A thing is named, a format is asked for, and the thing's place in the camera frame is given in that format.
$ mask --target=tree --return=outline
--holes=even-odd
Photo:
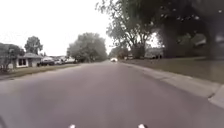
[[[23,54],[24,50],[17,45],[0,43],[0,72],[7,72],[8,65],[12,60],[16,59],[18,55]]]
[[[43,45],[40,43],[40,39],[38,37],[32,36],[29,37],[27,43],[25,44],[26,52],[38,54],[38,51],[43,49]]]
[[[102,61],[107,58],[105,39],[96,33],[84,33],[70,44],[67,56],[72,56],[79,61]]]
[[[103,0],[105,9],[107,0]],[[118,0],[120,7],[126,10],[126,15],[138,19],[143,24],[153,23],[160,29],[165,55],[175,57],[179,47],[178,37],[187,33],[194,37],[201,33],[207,39],[208,57],[217,48],[216,36],[223,33],[221,25],[224,20],[224,4],[221,0]]]
[[[120,45],[126,44],[130,47],[134,58],[139,59],[145,54],[146,41],[152,33],[152,25],[145,24],[127,13],[126,1],[109,1],[108,5],[98,4],[97,9],[110,15],[111,23],[107,34]]]

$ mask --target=residential house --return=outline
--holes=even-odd
[[[145,58],[161,58],[163,57],[163,49],[154,47],[147,48],[145,51]]]
[[[18,56],[17,59],[12,61],[13,68],[24,67],[37,67],[37,64],[41,62],[42,56],[34,53],[25,53],[24,56]]]

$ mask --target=asphalt road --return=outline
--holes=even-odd
[[[104,62],[0,82],[8,128],[223,128],[206,99]]]

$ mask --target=overcast sky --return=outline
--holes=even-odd
[[[0,0],[0,42],[24,47],[39,37],[47,55],[65,55],[69,43],[84,32],[106,38],[108,17],[95,10],[98,0]]]

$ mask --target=lawn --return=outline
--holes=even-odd
[[[224,83],[224,60],[209,61],[203,58],[184,58],[127,60],[123,62]]]
[[[56,66],[45,66],[45,67],[35,67],[35,68],[18,68],[10,73],[5,78],[14,78],[14,77],[21,77],[25,75],[40,73],[40,72],[46,72],[46,71],[52,71],[57,69],[63,69],[68,67],[74,67],[77,66],[76,64],[66,64],[66,65],[56,65]]]

